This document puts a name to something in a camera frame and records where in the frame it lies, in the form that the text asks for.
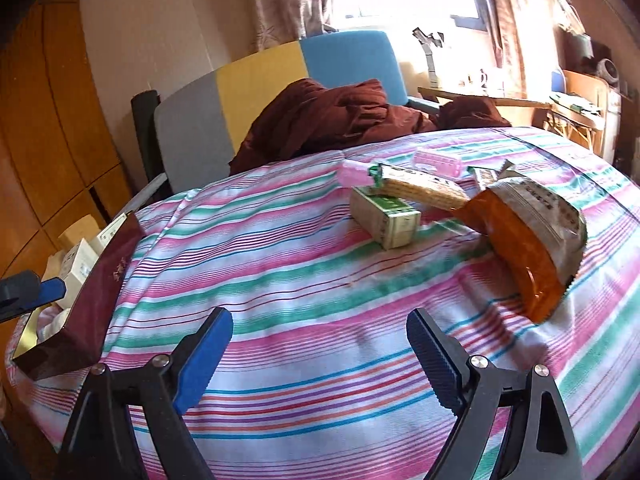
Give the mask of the phone stand on desk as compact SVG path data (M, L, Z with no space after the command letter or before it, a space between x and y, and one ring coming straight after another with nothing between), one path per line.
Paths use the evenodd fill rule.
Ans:
M439 89L440 81L435 67L434 50L436 48L441 48L444 45L444 35L440 32L430 32L429 34L426 34L422 29L420 29L420 27L414 28L412 30L412 34L413 37L419 41L424 52L430 87L433 89Z

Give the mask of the small green white box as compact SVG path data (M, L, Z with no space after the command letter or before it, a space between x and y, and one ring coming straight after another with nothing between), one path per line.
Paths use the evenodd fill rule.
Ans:
M421 213L404 200L374 195L368 188L352 188L352 218L385 250L409 245L420 226Z

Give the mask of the grey yellow blue chair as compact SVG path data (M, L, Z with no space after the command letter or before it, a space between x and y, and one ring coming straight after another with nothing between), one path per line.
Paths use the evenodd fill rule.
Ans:
M255 118L288 84L306 77L326 88L376 79L390 103L438 111L436 103L408 95L385 32L332 32L281 44L222 66L167 98L146 90L131 99L149 180L134 204L227 177Z

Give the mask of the cream herbal cream box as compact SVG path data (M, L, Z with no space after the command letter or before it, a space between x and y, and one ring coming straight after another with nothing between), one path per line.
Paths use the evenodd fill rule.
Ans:
M99 255L84 238L64 256L58 277L64 282L66 292L64 297L56 302L61 309L73 307L98 259Z

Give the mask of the striped tablecloth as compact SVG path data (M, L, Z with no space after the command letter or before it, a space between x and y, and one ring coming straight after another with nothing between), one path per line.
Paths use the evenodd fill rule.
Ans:
M408 166L420 148L467 165L513 162L585 216L588 243L547 322L521 314L475 232L427 209L384 250L352 220L344 157ZM469 129L265 166L143 209L102 360L145 364L213 308L234 333L186 413L219 479L419 479L451 429L406 337L424 308L500 367L549 367L582 456L600 476L639 422L639 190L590 151L535 128Z

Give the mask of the pink pill organizer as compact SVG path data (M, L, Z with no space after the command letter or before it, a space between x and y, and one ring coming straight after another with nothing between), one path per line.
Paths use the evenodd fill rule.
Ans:
M463 172L460 159L426 148L418 148L414 152L413 163L436 176L447 179L457 179Z

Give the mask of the orange snack bag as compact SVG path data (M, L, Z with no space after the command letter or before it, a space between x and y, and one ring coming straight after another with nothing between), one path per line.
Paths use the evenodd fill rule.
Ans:
M588 233L582 211L508 160L499 180L454 212L485 235L518 285L523 315L540 324L577 278Z

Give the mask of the pink rolled cloth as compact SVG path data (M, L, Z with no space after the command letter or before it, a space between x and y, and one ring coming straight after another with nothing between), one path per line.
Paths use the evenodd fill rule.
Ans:
M372 174L373 165L366 162L344 159L336 172L337 181L345 188L358 188L358 186L373 186L375 178Z

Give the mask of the small yellow sponge block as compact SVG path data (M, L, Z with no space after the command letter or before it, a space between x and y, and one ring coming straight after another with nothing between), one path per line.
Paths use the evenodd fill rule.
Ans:
M96 219L91 214L86 214L66 228L58 236L58 241L64 250L70 250L81 240L90 242L99 232L101 232L101 228Z

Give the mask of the wooden side desk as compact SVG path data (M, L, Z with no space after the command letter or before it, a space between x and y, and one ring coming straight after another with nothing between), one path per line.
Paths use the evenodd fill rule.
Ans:
M488 73L480 79L437 88L432 82L418 88L423 99L445 104L458 96L482 96L493 102L514 127L533 126L562 136L606 160L614 162L620 133L622 97L602 78L562 70L551 73L551 90L541 100L507 96L489 87Z

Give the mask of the cracker packet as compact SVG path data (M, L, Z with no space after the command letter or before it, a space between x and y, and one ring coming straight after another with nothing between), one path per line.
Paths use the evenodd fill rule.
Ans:
M401 198L441 210L463 207L469 195L456 182L421 170L402 168L379 162L368 168L373 189L378 195Z
M499 170L479 166L469 166L468 173L473 177L475 186L480 192L486 190L488 185L497 182L500 176Z

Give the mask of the dark red jacket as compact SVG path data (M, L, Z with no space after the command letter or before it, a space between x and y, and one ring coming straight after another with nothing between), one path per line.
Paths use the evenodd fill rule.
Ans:
M329 89L305 78L289 84L262 110L229 168L230 174L242 174L270 162L387 142L409 134L510 125L485 98L460 96L429 115L390 104L376 79Z

